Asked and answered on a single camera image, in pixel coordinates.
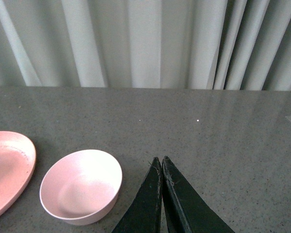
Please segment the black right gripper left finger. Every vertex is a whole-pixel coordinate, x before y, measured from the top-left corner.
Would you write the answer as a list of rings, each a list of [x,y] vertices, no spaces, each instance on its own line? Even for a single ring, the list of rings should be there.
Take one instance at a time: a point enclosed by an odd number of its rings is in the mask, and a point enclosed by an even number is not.
[[[162,166],[159,159],[155,157],[132,204],[113,232],[159,233],[161,230],[162,187]]]

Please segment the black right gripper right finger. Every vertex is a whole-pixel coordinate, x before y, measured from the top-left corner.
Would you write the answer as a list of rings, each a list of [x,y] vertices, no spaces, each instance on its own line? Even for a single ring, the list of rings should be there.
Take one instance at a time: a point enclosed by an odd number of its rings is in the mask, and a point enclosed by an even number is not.
[[[200,197],[167,156],[162,161],[162,198],[170,233],[234,232]]]

